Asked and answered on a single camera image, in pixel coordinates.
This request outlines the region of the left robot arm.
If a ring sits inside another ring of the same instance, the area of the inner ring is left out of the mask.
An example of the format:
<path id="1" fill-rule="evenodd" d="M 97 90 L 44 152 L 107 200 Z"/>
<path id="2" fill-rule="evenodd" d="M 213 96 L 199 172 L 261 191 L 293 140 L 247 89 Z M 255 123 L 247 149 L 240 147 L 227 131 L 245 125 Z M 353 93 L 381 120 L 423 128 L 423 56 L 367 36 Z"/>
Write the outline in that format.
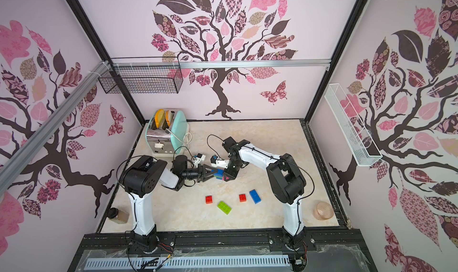
<path id="1" fill-rule="evenodd" d="M 122 173 L 120 184 L 124 187 L 131 201 L 134 215 L 134 228 L 131 238 L 134 242 L 152 251 L 156 249 L 157 228 L 152 215 L 152 192 L 158 184 L 173 191 L 179 191 L 186 180 L 201 183 L 210 180 L 218 173 L 217 168 L 208 165 L 192 164 L 187 156 L 179 155 L 168 162 L 152 156 L 141 155 Z"/>

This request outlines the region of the long blue lego brick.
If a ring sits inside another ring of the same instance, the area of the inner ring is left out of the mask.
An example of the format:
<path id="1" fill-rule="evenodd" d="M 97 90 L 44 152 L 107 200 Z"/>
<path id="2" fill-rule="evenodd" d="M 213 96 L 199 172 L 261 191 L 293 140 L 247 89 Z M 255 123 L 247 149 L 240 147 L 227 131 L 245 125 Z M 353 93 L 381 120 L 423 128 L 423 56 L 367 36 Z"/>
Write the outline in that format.
<path id="1" fill-rule="evenodd" d="M 222 178 L 223 179 L 223 174 L 224 174 L 224 171 L 222 169 L 213 170 L 213 176 L 215 178 Z"/>

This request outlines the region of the lime green lego brick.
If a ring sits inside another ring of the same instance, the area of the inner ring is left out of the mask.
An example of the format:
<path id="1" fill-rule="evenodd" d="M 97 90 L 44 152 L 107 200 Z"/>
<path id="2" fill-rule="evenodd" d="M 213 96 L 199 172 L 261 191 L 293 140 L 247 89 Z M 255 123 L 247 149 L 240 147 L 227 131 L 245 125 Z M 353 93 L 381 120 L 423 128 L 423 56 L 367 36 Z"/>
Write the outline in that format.
<path id="1" fill-rule="evenodd" d="M 220 201 L 218 203 L 217 207 L 218 207 L 218 209 L 220 209 L 226 215 L 229 215 L 229 213 L 232 210 L 232 208 L 228 204 L 226 204 L 224 201 Z"/>

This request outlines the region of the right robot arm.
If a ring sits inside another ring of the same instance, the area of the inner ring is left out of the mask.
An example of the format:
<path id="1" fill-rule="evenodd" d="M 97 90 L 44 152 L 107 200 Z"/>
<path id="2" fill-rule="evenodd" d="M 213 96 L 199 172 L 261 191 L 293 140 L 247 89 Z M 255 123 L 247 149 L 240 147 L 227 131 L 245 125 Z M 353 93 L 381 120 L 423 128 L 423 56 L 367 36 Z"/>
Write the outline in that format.
<path id="1" fill-rule="evenodd" d="M 273 194 L 284 204 L 282 230 L 285 245 L 291 249 L 297 248 L 306 234 L 300 204 L 304 198 L 306 180 L 294 158 L 287 153 L 268 153 L 247 140 L 236 142 L 232 137 L 226 138 L 222 146 L 229 154 L 229 164 L 223 171 L 224 181 L 235 180 L 246 164 L 254 165 L 267 173 Z"/>

